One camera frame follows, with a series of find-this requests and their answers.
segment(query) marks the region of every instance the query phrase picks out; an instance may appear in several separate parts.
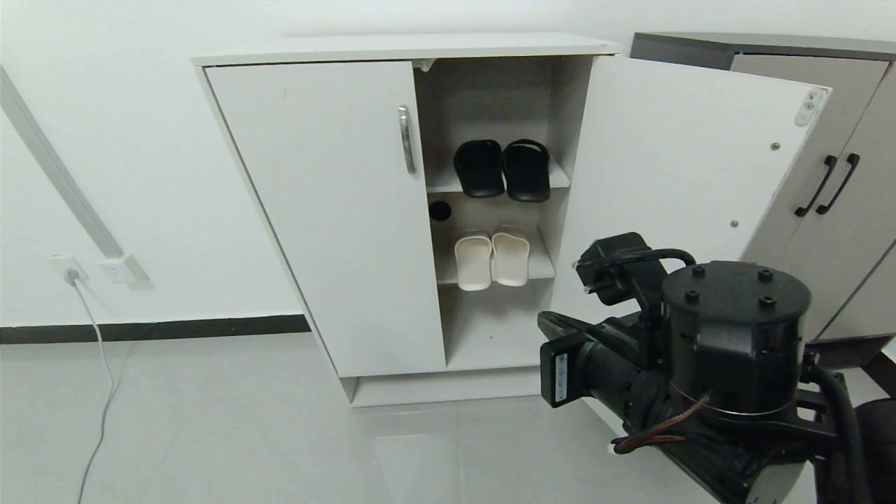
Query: electrical outlet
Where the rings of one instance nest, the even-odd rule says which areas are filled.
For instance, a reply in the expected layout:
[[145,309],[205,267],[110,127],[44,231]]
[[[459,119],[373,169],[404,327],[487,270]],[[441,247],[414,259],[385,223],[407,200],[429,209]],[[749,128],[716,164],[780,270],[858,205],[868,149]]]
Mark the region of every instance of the electrical outlet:
[[78,261],[74,260],[72,256],[50,256],[50,263],[53,264],[53,267],[62,275],[63,279],[65,279],[65,272],[68,270],[74,270],[78,272],[78,278],[81,280],[87,280],[87,274],[81,268],[81,265],[78,264]]
[[139,283],[149,280],[137,258],[131,254],[124,254],[115,259],[104,259],[98,264],[114,283]]

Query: cabinet door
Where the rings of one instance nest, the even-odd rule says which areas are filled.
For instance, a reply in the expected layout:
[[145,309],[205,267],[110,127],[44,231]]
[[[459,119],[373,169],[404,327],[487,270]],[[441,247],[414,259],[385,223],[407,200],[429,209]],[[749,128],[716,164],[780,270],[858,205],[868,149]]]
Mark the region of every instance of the cabinet door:
[[[896,238],[896,73],[881,81],[849,139],[831,182],[781,257],[812,291],[806,334],[818,336]],[[860,156],[849,181],[846,158]],[[825,214],[818,205],[836,203]]]
[[338,373],[444,369],[410,61],[206,72]]
[[896,334],[893,300],[896,300],[896,252],[891,248],[843,310],[824,329],[821,339]]
[[812,89],[597,57],[551,308],[594,321],[637,309],[633,300],[605,307],[582,293],[569,265],[595,239],[637,231],[651,247],[682,248],[698,262],[739,259],[811,129],[795,117]]
[[887,65],[885,61],[833,57],[735,56],[731,65],[734,72],[833,88],[797,163],[781,184],[768,213],[747,246],[744,260],[779,266],[781,252],[805,218],[796,215],[797,209],[805,207],[821,185],[827,173],[825,158],[839,156],[846,146]]

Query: shelf hole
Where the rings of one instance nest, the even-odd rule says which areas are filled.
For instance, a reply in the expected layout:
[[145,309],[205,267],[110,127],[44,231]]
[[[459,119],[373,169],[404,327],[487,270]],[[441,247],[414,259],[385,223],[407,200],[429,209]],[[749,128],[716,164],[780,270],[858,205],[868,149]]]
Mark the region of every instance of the shelf hole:
[[451,206],[445,201],[434,201],[429,204],[429,218],[436,222],[445,222],[451,218]]

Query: open cabinet door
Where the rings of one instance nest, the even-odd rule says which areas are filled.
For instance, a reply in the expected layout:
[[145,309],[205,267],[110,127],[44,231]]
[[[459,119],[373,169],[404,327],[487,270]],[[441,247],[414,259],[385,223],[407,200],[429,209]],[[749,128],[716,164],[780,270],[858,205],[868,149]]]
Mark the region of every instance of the open cabinet door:
[[[797,113],[821,95],[810,122]],[[802,148],[828,90],[622,57],[595,58],[551,309],[595,323],[632,313],[582,293],[570,267],[628,231],[698,263],[738,260]],[[681,267],[664,261],[667,271]]]

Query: label sticker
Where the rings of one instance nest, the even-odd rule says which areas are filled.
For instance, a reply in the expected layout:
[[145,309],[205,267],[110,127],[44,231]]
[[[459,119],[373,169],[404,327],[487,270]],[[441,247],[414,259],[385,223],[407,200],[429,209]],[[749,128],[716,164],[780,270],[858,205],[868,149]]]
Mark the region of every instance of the label sticker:
[[569,360],[569,354],[564,353],[557,355],[555,359],[554,371],[554,402],[562,403],[566,400],[566,362]]

